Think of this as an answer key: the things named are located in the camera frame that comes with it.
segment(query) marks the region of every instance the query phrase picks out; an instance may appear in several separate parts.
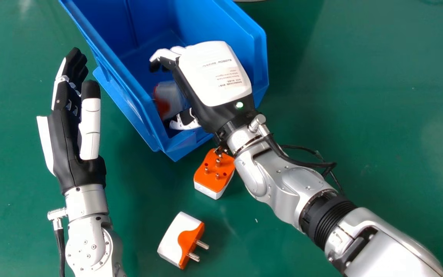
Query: green tabletop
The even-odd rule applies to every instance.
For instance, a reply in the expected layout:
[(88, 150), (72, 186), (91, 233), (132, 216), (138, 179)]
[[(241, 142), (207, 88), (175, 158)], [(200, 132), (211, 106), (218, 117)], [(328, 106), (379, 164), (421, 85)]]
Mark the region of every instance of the green tabletop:
[[(336, 175), (357, 205), (443, 263), (443, 0), (269, 0), (241, 7), (267, 33), (270, 87), (260, 111), (276, 140), (338, 162)], [(57, 0), (0, 0), (0, 277), (58, 275), (46, 213), (64, 200), (45, 166), (35, 116), (49, 113), (56, 70), (73, 46), (95, 68)], [(152, 152), (102, 95), (100, 153), (130, 277), (339, 276), (239, 177), (220, 200), (193, 189), (211, 142), (174, 163)], [(201, 262), (184, 271), (157, 254), (179, 211), (206, 223), (203, 241), (211, 246), (197, 250)]]

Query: plug prong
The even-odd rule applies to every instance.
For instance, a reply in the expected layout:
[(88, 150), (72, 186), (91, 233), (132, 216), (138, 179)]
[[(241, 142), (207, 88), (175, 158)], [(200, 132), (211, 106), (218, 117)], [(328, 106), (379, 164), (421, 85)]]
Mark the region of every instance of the plug prong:
[(196, 240), (196, 244), (204, 250), (210, 249), (210, 246), (200, 240)]
[(194, 253), (189, 253), (188, 256), (190, 257), (191, 260), (197, 261), (199, 263), (199, 256), (194, 254)]

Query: orange and white object in bin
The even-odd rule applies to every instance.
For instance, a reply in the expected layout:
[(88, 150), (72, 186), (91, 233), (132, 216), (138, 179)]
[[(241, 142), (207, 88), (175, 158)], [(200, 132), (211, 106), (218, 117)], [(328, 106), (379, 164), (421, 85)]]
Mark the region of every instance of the orange and white object in bin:
[(234, 172), (234, 158), (211, 149), (194, 174), (194, 188), (216, 200), (225, 192)]
[(163, 259), (184, 269), (190, 259), (200, 261), (199, 256), (193, 253), (196, 246), (209, 249), (207, 244), (199, 240), (203, 233), (203, 222), (185, 212), (179, 212), (163, 235), (157, 252)]

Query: robotic hand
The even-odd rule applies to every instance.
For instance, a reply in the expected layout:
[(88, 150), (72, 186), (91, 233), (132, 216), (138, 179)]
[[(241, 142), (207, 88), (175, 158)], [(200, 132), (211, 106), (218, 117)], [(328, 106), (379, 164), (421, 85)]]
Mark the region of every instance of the robotic hand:
[[(37, 116), (47, 168), (55, 175), (66, 208), (47, 213), (53, 222), (60, 253), (60, 276), (65, 260), (76, 277), (126, 277), (122, 242), (113, 231), (105, 198), (105, 162), (100, 145), (100, 87), (85, 81), (87, 59), (72, 49), (63, 59), (49, 116)], [(65, 246), (61, 219), (67, 216)]]
[(225, 42), (159, 49), (150, 58), (150, 71), (160, 66), (172, 70), (192, 106), (171, 127), (200, 126), (213, 133), (219, 149), (234, 154), (247, 191), (308, 235), (342, 275), (443, 277), (431, 252), (325, 181), (335, 163), (296, 161), (283, 152), (255, 110), (250, 80)]

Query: blue plastic bin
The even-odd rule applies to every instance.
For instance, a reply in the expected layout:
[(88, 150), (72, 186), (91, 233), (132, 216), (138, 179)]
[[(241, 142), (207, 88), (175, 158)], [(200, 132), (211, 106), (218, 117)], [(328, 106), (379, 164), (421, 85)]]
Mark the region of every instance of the blue plastic bin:
[(177, 161), (211, 138), (174, 131), (160, 119), (151, 95), (169, 72), (150, 73), (159, 48), (224, 40), (253, 86), (256, 106), (269, 85), (266, 35), (232, 0), (60, 0), (97, 60), (94, 76), (153, 151)]

